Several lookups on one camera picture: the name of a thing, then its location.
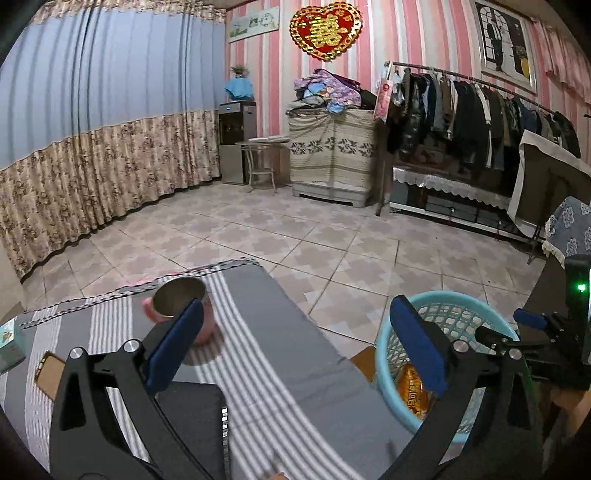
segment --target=framed picture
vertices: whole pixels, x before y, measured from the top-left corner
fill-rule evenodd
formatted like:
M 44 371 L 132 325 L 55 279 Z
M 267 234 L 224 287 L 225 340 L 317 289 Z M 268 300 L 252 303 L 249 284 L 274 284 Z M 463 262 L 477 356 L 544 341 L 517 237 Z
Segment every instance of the framed picture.
M 228 28 L 228 43 L 274 30 L 279 30 L 279 7 L 233 18 Z
M 526 17 L 486 0 L 473 0 L 482 73 L 537 94 L 535 54 Z

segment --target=light blue plastic basket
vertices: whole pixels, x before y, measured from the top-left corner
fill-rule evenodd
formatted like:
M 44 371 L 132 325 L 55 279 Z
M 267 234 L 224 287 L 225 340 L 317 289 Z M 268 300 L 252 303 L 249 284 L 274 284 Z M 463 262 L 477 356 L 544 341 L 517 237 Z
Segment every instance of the light blue plastic basket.
M 409 301 L 424 320 L 435 322 L 451 340 L 467 341 L 476 352 L 492 353 L 492 350 L 478 343 L 474 338 L 476 328 L 480 325 L 519 340 L 513 328 L 496 311 L 487 304 L 463 293 L 428 291 L 409 298 Z M 394 385 L 394 378 L 396 378 L 398 370 L 407 360 L 408 355 L 393 331 L 390 318 L 387 316 L 382 322 L 376 342 L 375 383 L 394 416 L 414 434 L 423 421 L 407 408 Z M 474 390 L 466 414 L 453 438 L 453 443 L 466 442 L 480 408 L 483 394 L 484 388 Z

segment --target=smartphone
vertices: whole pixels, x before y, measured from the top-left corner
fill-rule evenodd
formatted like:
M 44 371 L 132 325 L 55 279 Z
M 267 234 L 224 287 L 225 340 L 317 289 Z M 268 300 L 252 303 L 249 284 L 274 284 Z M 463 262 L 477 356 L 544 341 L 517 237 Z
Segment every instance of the smartphone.
M 66 363 L 53 352 L 45 352 L 35 371 L 35 383 L 53 401 L 56 400 L 61 374 Z

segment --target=storage box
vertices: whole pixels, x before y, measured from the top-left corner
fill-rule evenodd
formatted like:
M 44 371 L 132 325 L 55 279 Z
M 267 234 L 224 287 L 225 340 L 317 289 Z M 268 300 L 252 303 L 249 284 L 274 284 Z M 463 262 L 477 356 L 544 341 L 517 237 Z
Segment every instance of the storage box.
M 25 358 L 24 339 L 15 319 L 0 326 L 0 374 Z

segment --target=metal pivot bolt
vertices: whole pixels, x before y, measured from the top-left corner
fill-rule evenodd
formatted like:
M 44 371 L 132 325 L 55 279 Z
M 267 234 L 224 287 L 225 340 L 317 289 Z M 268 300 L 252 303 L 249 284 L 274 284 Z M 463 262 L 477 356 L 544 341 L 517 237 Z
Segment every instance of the metal pivot bolt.
M 512 348 L 511 350 L 509 350 L 509 356 L 513 359 L 513 360 L 521 360 L 521 350 L 517 349 L 517 348 Z
M 123 344 L 123 350 L 126 352 L 135 352 L 139 348 L 139 342 L 137 340 L 127 340 Z
M 84 350 L 82 349 L 82 347 L 77 346 L 76 348 L 73 348 L 72 350 L 70 350 L 70 358 L 73 358 L 73 359 L 80 358 L 83 353 L 84 353 Z
M 453 342 L 453 349 L 459 353 L 466 353 L 470 347 L 464 340 L 456 340 Z

